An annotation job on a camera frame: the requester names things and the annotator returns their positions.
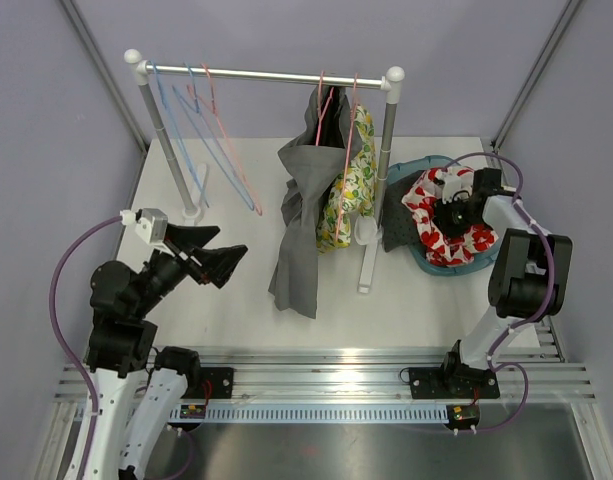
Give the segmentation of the red poppy white skirt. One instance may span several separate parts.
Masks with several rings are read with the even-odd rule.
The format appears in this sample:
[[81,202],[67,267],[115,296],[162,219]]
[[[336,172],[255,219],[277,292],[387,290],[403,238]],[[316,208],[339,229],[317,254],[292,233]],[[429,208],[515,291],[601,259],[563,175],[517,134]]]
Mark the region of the red poppy white skirt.
[[499,237],[475,213],[476,171],[463,166],[423,171],[402,196],[421,241],[425,260],[436,267],[462,267],[490,251]]

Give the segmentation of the dark grey dotted skirt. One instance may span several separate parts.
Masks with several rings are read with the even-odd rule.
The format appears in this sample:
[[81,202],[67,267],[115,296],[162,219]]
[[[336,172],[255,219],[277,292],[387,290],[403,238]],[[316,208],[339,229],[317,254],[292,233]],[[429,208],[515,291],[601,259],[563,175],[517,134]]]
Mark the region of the dark grey dotted skirt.
[[422,175],[418,170],[389,184],[384,194],[381,225],[384,250],[390,252],[398,247],[409,247],[419,254],[425,252],[412,213],[402,203],[403,196]]

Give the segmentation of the plain grey skirt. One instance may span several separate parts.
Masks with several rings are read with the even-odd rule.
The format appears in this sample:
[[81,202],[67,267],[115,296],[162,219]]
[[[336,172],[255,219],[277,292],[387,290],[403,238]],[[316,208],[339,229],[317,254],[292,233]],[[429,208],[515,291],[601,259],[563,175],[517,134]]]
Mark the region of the plain grey skirt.
[[[350,103],[345,90],[335,88],[330,143],[315,145],[318,105],[315,88],[304,114],[305,131],[278,151],[291,179],[281,205],[286,230],[269,292],[278,310],[291,309],[311,319],[317,311],[316,229],[331,184],[343,173],[350,123]],[[359,148],[360,142],[353,141],[351,154],[356,154]]]

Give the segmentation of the blue wire hanger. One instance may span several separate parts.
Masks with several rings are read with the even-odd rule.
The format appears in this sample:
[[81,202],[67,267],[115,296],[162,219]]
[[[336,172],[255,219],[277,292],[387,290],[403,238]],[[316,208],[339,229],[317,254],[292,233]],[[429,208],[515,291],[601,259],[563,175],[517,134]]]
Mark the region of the blue wire hanger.
[[167,118],[170,122],[170,127],[171,127],[171,132],[173,134],[173,138],[176,141],[176,144],[178,146],[178,149],[180,150],[186,166],[187,166],[187,170],[191,175],[191,178],[193,180],[193,186],[197,189],[197,191],[199,192],[199,201],[198,204],[200,206],[206,206],[208,207],[208,204],[206,203],[205,200],[205,189],[202,183],[202,180],[197,172],[197,169],[195,167],[195,164],[193,163],[193,161],[191,160],[191,157],[187,151],[187,148],[185,146],[184,140],[182,139],[180,132],[179,132],[179,128],[177,125],[177,121],[175,118],[175,115],[172,111],[172,107],[169,104],[167,95],[166,95],[166,89],[162,83],[162,81],[160,80],[160,74],[159,74],[159,70],[157,65],[154,62],[151,62],[151,65],[153,67],[153,73],[155,76],[155,80],[157,83],[157,87],[158,87],[158,91],[160,94],[160,100],[162,103],[162,106],[164,107],[164,110],[167,114]]
[[186,85],[186,92],[183,93],[180,88],[173,86],[173,96],[179,104],[180,109],[186,116],[190,126],[193,128],[198,138],[202,141],[208,153],[212,156],[213,160],[222,171],[228,182],[242,199],[246,207],[253,211],[251,200],[246,196],[243,187],[235,177],[233,168],[230,166],[228,160],[224,156],[226,153],[226,145],[221,138],[221,133],[217,128],[214,117],[202,103],[197,104],[188,93],[189,87],[192,86],[191,78],[194,78],[195,80],[195,77],[189,66],[187,66],[187,70],[190,77],[190,82]]

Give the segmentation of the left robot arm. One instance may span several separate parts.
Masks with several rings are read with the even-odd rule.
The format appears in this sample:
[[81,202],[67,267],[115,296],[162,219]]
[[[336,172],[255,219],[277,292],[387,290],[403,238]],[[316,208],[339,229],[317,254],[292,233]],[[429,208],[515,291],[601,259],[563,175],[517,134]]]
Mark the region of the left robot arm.
[[149,357],[157,327],[146,317],[186,278],[226,285],[248,249],[208,248],[219,231],[168,225],[140,271],[118,260],[94,271],[93,329],[82,372],[88,398],[67,478],[144,478],[173,407],[204,387],[196,351],[168,346]]

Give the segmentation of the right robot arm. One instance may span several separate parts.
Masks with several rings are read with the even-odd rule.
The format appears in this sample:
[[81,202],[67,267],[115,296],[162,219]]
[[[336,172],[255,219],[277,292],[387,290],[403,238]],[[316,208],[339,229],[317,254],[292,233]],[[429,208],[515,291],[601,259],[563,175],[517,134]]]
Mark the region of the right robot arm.
[[500,247],[488,284],[488,310],[439,367],[411,376],[415,397],[427,389],[430,399],[499,398],[498,350],[562,307],[572,241],[543,229],[521,199],[503,189],[501,177],[498,169],[477,170],[471,189],[464,190],[449,176],[434,205],[439,229],[449,238],[485,226],[498,235]]

